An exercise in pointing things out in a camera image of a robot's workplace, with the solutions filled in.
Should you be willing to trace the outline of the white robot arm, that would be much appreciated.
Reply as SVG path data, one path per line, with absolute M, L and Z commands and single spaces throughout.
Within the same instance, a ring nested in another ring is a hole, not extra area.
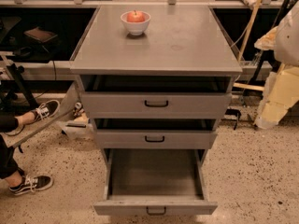
M 278 71 L 271 72 L 265 82 L 254 121 L 257 127 L 270 129 L 299 101 L 299 2 L 254 47 L 273 50 L 275 59 L 281 62 Z

